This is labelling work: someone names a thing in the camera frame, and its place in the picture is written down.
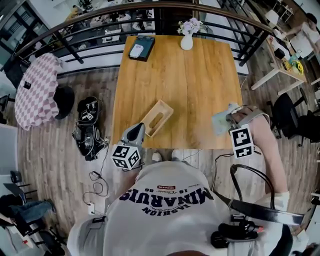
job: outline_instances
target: wooden handrail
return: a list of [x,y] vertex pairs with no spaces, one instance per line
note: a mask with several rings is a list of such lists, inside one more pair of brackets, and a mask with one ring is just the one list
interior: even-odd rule
[[182,8],[182,9],[190,9],[190,10],[198,11],[198,12],[215,14],[215,15],[231,18],[231,19],[234,19],[234,20],[237,20],[240,22],[244,22],[248,25],[254,26],[256,28],[260,28],[261,30],[267,31],[269,33],[273,32],[269,26],[262,24],[258,21],[255,21],[254,19],[240,16],[235,13],[225,11],[220,8],[212,7],[209,5],[186,3],[186,2],[174,2],[174,1],[133,2],[133,3],[125,3],[125,4],[119,4],[119,5],[101,8],[101,9],[83,14],[81,16],[72,18],[72,19],[67,20],[63,23],[60,23],[59,25],[49,29],[45,33],[41,34],[40,36],[36,37],[35,39],[33,39],[32,41],[27,43],[24,47],[22,47],[16,53],[16,56],[19,56],[21,53],[23,53],[25,50],[27,50],[29,47],[31,47],[32,45],[34,45],[38,41],[58,32],[61,29],[64,29],[70,25],[73,25],[75,23],[82,22],[82,21],[85,21],[88,19],[92,19],[97,16],[112,14],[112,13],[120,12],[120,11],[139,10],[139,9],[154,9],[154,8]]

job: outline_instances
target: pink checkered tablecloth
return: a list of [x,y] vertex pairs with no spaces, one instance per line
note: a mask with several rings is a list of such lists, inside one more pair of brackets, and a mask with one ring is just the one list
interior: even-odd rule
[[[54,95],[60,68],[60,60],[52,53],[45,53],[24,73],[14,105],[15,118],[23,129],[28,131],[31,126],[39,126],[59,113]],[[31,84],[30,89],[24,87],[25,82]]]

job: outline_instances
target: white sneaker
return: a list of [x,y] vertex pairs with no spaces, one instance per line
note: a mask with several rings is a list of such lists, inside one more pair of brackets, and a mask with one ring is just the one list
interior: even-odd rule
[[154,152],[152,154],[152,160],[156,162],[162,162],[162,156],[159,152]]
[[182,161],[182,154],[179,149],[174,149],[171,154],[171,159]]

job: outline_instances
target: black and white marker cube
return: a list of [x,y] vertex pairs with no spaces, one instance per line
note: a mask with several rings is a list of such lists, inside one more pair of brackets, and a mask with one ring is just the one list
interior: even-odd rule
[[131,170],[141,159],[137,147],[124,145],[114,145],[111,158],[116,167],[126,170]]
[[230,131],[234,157],[244,158],[254,154],[254,142],[248,124]]

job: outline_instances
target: flower vase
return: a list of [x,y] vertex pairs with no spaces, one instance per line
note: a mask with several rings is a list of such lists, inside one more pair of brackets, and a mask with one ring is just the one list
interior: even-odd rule
[[189,51],[192,49],[192,47],[194,46],[194,42],[192,41],[192,34],[186,34],[180,43],[180,46],[183,50],[185,51]]

